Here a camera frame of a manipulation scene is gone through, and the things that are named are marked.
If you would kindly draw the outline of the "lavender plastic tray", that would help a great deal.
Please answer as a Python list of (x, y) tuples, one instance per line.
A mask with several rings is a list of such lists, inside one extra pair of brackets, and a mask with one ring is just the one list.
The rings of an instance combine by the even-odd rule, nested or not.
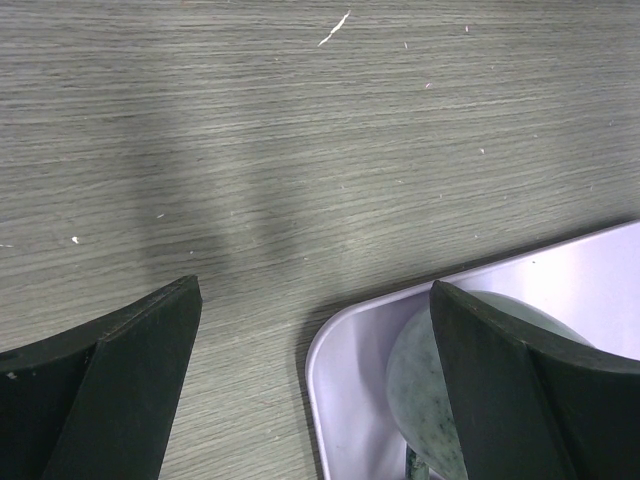
[[(531, 305), (595, 347), (639, 357), (639, 224), (630, 222), (465, 269), (446, 281)], [(327, 479), (402, 479), (406, 443), (385, 395), (390, 351), (423, 309), (423, 283), (350, 306), (316, 334), (306, 384)]]

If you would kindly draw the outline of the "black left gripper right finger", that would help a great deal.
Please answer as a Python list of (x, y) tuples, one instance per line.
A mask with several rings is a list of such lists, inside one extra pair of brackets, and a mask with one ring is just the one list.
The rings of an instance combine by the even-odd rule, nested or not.
[(638, 478), (638, 361), (443, 281), (430, 311), (469, 478)]

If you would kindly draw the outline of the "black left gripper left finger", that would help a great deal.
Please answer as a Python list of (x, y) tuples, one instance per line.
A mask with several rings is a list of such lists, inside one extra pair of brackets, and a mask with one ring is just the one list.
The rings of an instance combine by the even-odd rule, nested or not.
[(2, 352), (2, 478), (158, 478), (201, 312), (184, 276)]

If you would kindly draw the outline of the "grey ceramic mug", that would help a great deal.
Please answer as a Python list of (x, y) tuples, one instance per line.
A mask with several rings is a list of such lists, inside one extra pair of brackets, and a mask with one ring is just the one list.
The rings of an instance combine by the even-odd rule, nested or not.
[(408, 444), (406, 476), (428, 479), (434, 470), (466, 479), (429, 308), (409, 320), (392, 348), (386, 395)]

